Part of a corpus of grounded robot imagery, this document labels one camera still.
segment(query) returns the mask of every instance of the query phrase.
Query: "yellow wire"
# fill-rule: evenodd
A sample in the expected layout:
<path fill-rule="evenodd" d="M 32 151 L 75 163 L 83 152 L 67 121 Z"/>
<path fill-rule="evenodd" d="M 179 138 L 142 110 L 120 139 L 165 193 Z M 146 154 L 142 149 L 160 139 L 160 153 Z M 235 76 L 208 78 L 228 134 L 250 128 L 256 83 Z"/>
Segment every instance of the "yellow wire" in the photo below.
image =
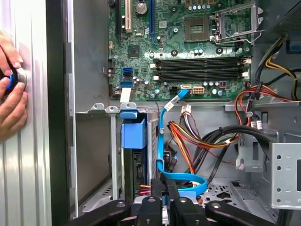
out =
<path fill-rule="evenodd" d="M 175 124 L 174 122 L 172 122 L 172 125 L 176 126 L 183 134 L 185 134 L 187 137 L 193 139 L 196 143 L 202 144 L 202 145 L 206 145 L 210 148 L 218 148 L 218 147 L 225 147 L 228 144 L 220 144 L 220 145 L 213 145 L 207 142 L 204 142 L 202 140 L 196 139 L 195 137 L 192 137 L 190 134 L 188 134 L 182 127 L 180 127 L 179 125 Z"/>
<path fill-rule="evenodd" d="M 190 172 L 192 174 L 194 174 L 194 169 L 191 166 L 191 163 L 190 163 L 189 158 L 188 158 L 188 156 L 187 156 L 187 154 L 186 154 L 186 152 L 184 150 L 184 147 L 183 147 L 183 144 L 182 144 L 181 140 L 179 139 L 179 137 L 178 137 L 178 135 L 176 133 L 173 132 L 173 134 L 174 134 L 174 137 L 176 139 L 176 143 L 177 143 L 179 149 L 181 150 L 182 155 L 184 156 L 184 159 L 186 160 L 186 162 L 187 162 L 187 164 L 189 166 Z"/>
<path fill-rule="evenodd" d="M 265 66 L 267 68 L 281 70 L 284 73 L 288 74 L 293 79 L 292 96 L 293 96 L 293 99 L 297 100 L 298 98 L 297 98 L 297 96 L 294 93 L 294 90 L 296 89 L 296 81 L 297 81 L 297 79 L 293 76 L 293 74 L 289 70 L 287 70 L 286 68 L 284 68 L 284 67 L 282 67 L 282 66 L 280 66 L 278 64 L 272 63 L 271 62 L 271 57 L 266 61 Z"/>

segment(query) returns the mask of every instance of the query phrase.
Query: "human hand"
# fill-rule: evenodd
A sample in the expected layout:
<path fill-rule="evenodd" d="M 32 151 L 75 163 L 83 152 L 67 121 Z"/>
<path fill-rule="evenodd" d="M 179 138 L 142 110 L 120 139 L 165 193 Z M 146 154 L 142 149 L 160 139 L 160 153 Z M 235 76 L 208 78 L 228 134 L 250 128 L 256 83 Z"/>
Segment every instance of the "human hand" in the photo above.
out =
<path fill-rule="evenodd" d="M 9 78 L 0 80 L 0 99 L 10 82 Z M 19 82 L 6 100 L 0 105 L 0 142 L 13 136 L 23 128 L 27 119 L 27 93 L 25 84 Z"/>
<path fill-rule="evenodd" d="M 23 62 L 18 51 L 14 47 L 14 43 L 4 32 L 0 32 L 0 69 L 6 76 L 12 74 L 8 65 L 8 60 L 14 68 L 20 68 Z"/>

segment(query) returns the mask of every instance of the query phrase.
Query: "motherboard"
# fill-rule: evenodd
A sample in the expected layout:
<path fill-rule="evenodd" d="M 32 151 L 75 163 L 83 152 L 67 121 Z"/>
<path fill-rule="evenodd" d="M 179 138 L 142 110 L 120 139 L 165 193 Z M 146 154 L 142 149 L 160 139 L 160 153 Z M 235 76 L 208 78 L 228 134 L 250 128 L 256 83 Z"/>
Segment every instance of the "motherboard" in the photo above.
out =
<path fill-rule="evenodd" d="M 234 99 L 252 56 L 251 0 L 108 0 L 110 97 Z"/>

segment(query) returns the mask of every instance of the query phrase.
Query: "finger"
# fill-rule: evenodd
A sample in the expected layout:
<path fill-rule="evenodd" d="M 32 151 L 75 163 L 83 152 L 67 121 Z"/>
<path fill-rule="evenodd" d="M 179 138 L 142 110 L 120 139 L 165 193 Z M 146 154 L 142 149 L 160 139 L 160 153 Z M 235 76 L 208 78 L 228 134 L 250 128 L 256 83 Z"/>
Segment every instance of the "finger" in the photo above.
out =
<path fill-rule="evenodd" d="M 0 36 L 0 47 L 2 48 L 3 52 L 8 57 L 9 61 L 15 68 L 20 68 L 20 55 L 16 48 L 14 47 L 14 44 L 12 40 L 5 36 Z"/>
<path fill-rule="evenodd" d="M 6 76 L 10 76 L 12 74 L 6 56 L 1 48 L 0 48 L 0 69 Z"/>
<path fill-rule="evenodd" d="M 10 79 L 9 78 L 3 78 L 0 80 L 0 99 L 3 97 L 7 87 L 9 86 Z"/>
<path fill-rule="evenodd" d="M 19 82 L 0 106 L 0 122 L 3 122 L 13 112 L 21 99 L 24 88 L 25 84 Z"/>
<path fill-rule="evenodd" d="M 25 110 L 24 114 L 19 119 L 19 121 L 17 121 L 17 123 L 10 128 L 9 133 L 11 134 L 11 136 L 24 127 L 26 120 L 27 120 L 27 111 Z"/>
<path fill-rule="evenodd" d="M 23 116 L 26 111 L 27 93 L 23 92 L 20 102 L 13 110 L 13 112 L 3 121 L 2 126 L 4 128 L 10 128 L 15 125 Z"/>

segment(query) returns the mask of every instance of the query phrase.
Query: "side panel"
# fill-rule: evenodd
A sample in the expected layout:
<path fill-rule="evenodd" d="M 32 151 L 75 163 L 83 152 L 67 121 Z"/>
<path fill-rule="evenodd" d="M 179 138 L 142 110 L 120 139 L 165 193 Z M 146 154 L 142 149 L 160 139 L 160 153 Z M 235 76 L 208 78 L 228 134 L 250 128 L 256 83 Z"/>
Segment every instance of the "side panel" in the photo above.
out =
<path fill-rule="evenodd" d="M 25 128 L 0 144 L 3 226 L 51 225 L 45 13 L 45 1 L 0 0 L 0 29 L 24 59 L 29 97 Z"/>

